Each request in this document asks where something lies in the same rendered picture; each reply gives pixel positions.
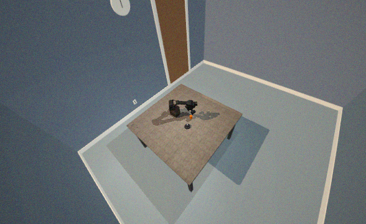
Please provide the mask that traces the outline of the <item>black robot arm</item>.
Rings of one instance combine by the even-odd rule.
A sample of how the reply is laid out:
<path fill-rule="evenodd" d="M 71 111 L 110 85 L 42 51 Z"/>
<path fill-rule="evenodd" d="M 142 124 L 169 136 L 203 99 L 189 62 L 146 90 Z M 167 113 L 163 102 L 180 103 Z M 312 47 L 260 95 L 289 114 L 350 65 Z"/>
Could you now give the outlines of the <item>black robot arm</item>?
<path fill-rule="evenodd" d="M 193 102 L 192 100 L 189 100 L 189 101 L 179 101 L 179 100 L 176 100 L 176 104 L 174 105 L 174 102 L 175 100 L 170 100 L 169 101 L 169 111 L 171 110 L 175 110 L 176 109 L 176 105 L 187 105 L 188 107 L 191 107 L 192 106 L 192 109 L 195 108 L 195 106 L 197 106 L 197 101 Z"/>

